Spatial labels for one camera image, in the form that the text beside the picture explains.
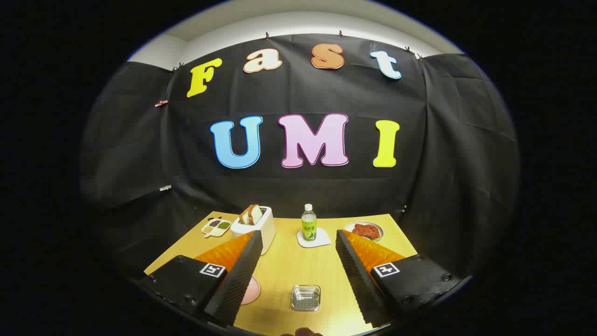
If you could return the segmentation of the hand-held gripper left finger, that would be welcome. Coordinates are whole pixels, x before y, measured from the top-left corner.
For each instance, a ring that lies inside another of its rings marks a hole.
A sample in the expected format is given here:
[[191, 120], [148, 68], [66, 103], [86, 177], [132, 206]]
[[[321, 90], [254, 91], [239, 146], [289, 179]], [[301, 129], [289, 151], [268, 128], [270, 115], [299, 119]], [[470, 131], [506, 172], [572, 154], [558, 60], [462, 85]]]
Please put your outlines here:
[[198, 257], [173, 257], [140, 287], [186, 315], [232, 327], [262, 248], [262, 232], [250, 231]]

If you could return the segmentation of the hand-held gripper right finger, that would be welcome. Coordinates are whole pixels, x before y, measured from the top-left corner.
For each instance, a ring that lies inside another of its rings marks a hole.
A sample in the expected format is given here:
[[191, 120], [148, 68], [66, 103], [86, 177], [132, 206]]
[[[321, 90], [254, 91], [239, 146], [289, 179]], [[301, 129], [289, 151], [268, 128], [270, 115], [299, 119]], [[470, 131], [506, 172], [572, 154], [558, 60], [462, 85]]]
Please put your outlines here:
[[423, 254], [402, 255], [338, 230], [335, 248], [364, 321], [378, 328], [422, 319], [462, 287], [462, 279]]

